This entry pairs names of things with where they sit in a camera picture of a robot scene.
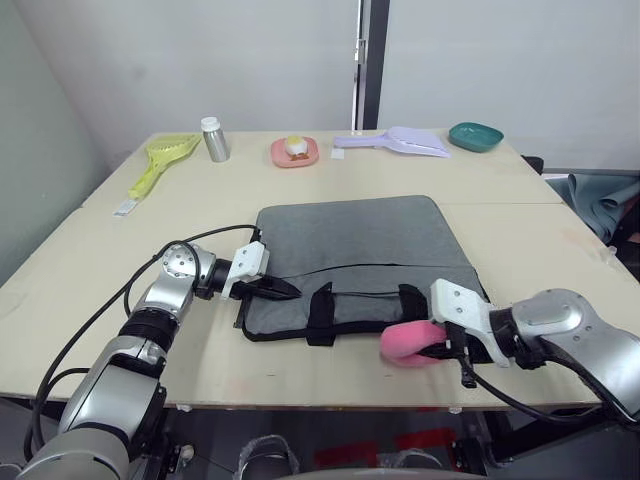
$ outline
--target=teal bowl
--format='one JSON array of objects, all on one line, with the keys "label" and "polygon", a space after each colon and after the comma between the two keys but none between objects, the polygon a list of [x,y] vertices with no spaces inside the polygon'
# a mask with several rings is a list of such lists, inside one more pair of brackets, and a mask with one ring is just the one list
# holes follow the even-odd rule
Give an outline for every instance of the teal bowl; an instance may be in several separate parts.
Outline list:
[{"label": "teal bowl", "polygon": [[504,138],[500,130],[479,123],[463,122],[449,130],[449,141],[472,152],[484,153],[491,150]]}]

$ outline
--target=floor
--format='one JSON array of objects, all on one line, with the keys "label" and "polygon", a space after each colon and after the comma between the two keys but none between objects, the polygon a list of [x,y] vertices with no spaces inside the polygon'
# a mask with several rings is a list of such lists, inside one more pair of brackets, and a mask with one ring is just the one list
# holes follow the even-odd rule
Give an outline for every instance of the floor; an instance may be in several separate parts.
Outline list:
[{"label": "floor", "polygon": [[[26,410],[0,400],[0,462],[22,463],[22,435],[28,418]],[[460,415],[439,412],[200,410],[176,412],[174,430],[179,438],[193,444],[196,457],[184,471],[173,475],[173,480],[231,480],[242,447],[262,435],[284,436],[302,470],[308,471],[318,468],[318,461],[326,465],[345,452],[352,455],[349,466],[366,466],[368,457],[363,451],[384,454],[397,451],[402,442],[435,438],[438,443],[439,438],[445,438],[429,433],[434,431],[459,438],[469,430],[469,423],[465,428]],[[46,422],[45,432],[52,435],[55,423]],[[451,465],[445,446],[427,451]],[[517,460],[506,468],[490,468],[489,475],[512,479],[637,479],[639,452],[635,434],[612,428]],[[143,473],[144,465],[136,462],[130,478],[138,480]],[[0,469],[0,480],[13,478],[8,474],[8,469]]]}]

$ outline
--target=black cable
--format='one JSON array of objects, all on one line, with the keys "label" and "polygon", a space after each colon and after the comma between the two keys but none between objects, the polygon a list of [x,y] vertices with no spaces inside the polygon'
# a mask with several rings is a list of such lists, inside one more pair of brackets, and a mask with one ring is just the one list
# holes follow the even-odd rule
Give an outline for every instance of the black cable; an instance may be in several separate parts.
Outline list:
[{"label": "black cable", "polygon": [[509,395],[507,395],[506,393],[498,390],[496,387],[494,387],[489,382],[487,382],[484,378],[482,378],[480,375],[478,375],[471,368],[471,366],[467,363],[467,361],[464,358],[458,358],[458,361],[460,362],[460,367],[462,367],[462,370],[464,370],[464,372],[467,375],[469,375],[476,382],[478,382],[480,385],[482,385],[489,393],[491,393],[495,397],[499,398],[500,400],[502,400],[507,405],[515,408],[516,410],[520,410],[525,415],[529,415],[530,417],[533,417],[536,420],[540,420],[540,421],[546,422],[546,423],[553,423],[553,424],[556,424],[556,425],[573,425],[573,424],[576,424],[576,423],[584,422],[591,415],[595,414],[596,412],[600,412],[600,410],[601,410],[600,408],[597,408],[597,409],[589,411],[589,412],[587,412],[585,414],[567,415],[567,416],[553,415],[551,413],[542,412],[542,411],[537,410],[537,409],[535,409],[533,407],[525,405],[524,403],[521,403],[518,400],[516,400],[515,398],[512,398]]},{"label": "black cable", "polygon": [[[98,309],[98,311],[96,313],[94,313],[89,318],[89,320],[87,320],[78,329],[78,331],[73,335],[73,337],[71,337],[71,339],[65,344],[65,346],[62,348],[62,350],[60,350],[60,352],[58,353],[56,358],[53,360],[53,362],[51,363],[51,365],[47,369],[46,373],[44,374],[44,377],[42,378],[42,381],[40,382],[40,386],[38,387],[38,391],[36,393],[36,397],[35,397],[34,403],[33,403],[33,410],[32,410],[32,413],[31,413],[31,429],[32,429],[32,435],[33,435],[33,442],[35,443],[37,449],[42,448],[42,446],[44,445],[44,438],[42,436],[42,426],[40,425],[40,415],[41,415],[41,412],[42,412],[42,408],[44,406],[44,401],[46,399],[45,394],[47,392],[47,386],[51,382],[51,378],[53,377],[53,374],[55,373],[56,369],[60,366],[60,363],[62,363],[62,360],[64,359],[64,357],[67,355],[67,353],[69,353],[69,350],[71,350],[71,348],[76,344],[76,342],[80,339],[80,337],[82,337],[82,335],[84,335],[84,333],[89,329],[89,327],[91,327],[91,325],[93,325],[93,323],[98,318],[100,318],[100,316],[111,305],[113,305],[115,303],[115,301],[121,295],[125,294],[125,298],[127,298],[127,300],[128,300],[129,291],[131,290],[131,286],[133,285],[133,283],[147,270],[147,268],[149,268],[160,257],[162,257],[162,255],[164,254],[164,252],[166,251],[167,248],[169,248],[169,247],[171,247],[173,245],[176,245],[176,244],[184,245],[189,250],[189,252],[194,255],[194,260],[195,260],[195,259],[197,259],[197,255],[195,253],[195,250],[193,249],[193,247],[191,245],[188,245],[187,242],[192,242],[194,240],[197,240],[197,239],[202,238],[202,237],[206,237],[208,235],[214,235],[216,233],[222,233],[222,232],[227,232],[229,230],[239,230],[239,229],[251,229],[254,232],[254,236],[259,236],[259,234],[260,234],[260,230],[255,225],[243,224],[243,225],[232,225],[232,226],[229,226],[229,227],[217,228],[217,229],[214,229],[214,230],[209,230],[209,231],[204,232],[204,233],[200,233],[198,235],[194,235],[194,236],[189,237],[189,238],[187,238],[185,240],[177,240],[177,241],[169,242],[167,245],[165,245],[160,250],[160,252],[158,252],[156,255],[152,256],[151,259],[148,262],[146,262],[142,267],[140,267],[138,270],[136,270],[136,272],[129,279],[129,281],[127,283],[125,283],[115,294],[113,294],[113,296],[111,298],[109,298],[109,300],[107,300],[107,302],[104,305],[102,305],[102,307],[100,307]],[[194,286],[197,285],[197,282],[199,281],[199,276],[200,276],[200,262],[196,261],[196,278],[194,279]],[[131,310],[129,308],[128,301],[125,304],[125,310],[128,310],[127,315],[130,315],[130,311]]]},{"label": "black cable", "polygon": [[[70,368],[68,370],[64,370],[63,372],[59,373],[58,375],[56,375],[55,377],[53,377],[53,379],[48,383],[47,388],[45,389],[45,396],[44,396],[44,403],[47,402],[47,398],[49,397],[49,394],[51,393],[51,390],[53,390],[53,387],[56,386],[56,384],[62,380],[64,377],[68,376],[68,375],[74,375],[74,374],[79,374],[79,373],[84,373],[86,374],[87,372],[89,372],[88,368]],[[30,423],[29,426],[27,427],[27,432],[24,436],[24,443],[22,445],[22,451],[24,453],[24,458],[25,460],[28,462],[33,458],[33,452],[31,450],[31,442],[33,440],[33,423]]]}]

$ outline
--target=pink plate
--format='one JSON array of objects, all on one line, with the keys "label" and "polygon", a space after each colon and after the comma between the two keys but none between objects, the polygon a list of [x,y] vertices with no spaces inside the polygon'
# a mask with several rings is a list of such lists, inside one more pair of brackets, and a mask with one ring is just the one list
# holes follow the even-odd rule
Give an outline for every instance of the pink plate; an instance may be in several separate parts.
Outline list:
[{"label": "pink plate", "polygon": [[271,160],[277,166],[282,168],[292,168],[292,167],[306,167],[307,165],[311,165],[318,161],[318,144],[313,138],[310,137],[302,137],[307,141],[309,145],[309,151],[307,155],[309,158],[301,159],[301,160],[292,160],[291,155],[287,153],[284,149],[284,142],[286,139],[281,138],[276,140],[271,144]]}]

